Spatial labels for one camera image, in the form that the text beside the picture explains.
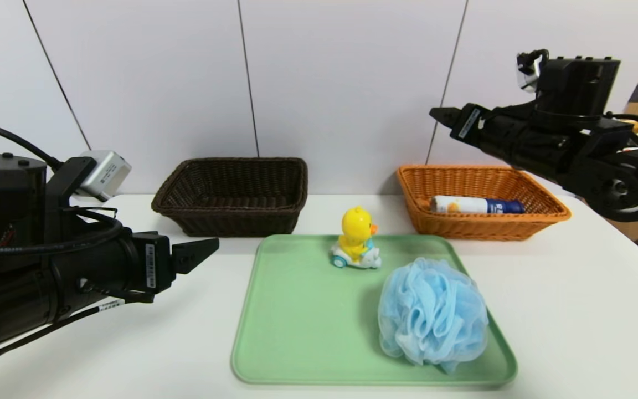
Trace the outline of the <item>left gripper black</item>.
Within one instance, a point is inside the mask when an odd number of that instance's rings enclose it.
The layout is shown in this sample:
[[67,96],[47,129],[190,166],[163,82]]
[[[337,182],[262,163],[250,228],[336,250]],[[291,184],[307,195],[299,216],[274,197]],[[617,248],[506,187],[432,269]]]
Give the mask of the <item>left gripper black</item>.
[[157,295],[177,274],[187,275],[220,247],[219,238],[175,243],[157,231],[126,232],[96,250],[84,273],[84,292],[102,295]]

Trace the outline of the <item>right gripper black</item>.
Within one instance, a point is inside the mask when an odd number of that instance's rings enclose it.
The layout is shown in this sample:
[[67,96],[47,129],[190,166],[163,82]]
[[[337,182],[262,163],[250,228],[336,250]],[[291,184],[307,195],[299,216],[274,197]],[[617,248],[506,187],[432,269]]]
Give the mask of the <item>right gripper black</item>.
[[476,147],[509,166],[532,172],[537,162],[528,152],[527,139],[532,138],[529,117],[533,111],[533,102],[492,110],[468,103],[462,109],[433,107],[429,115],[451,129],[451,138]]

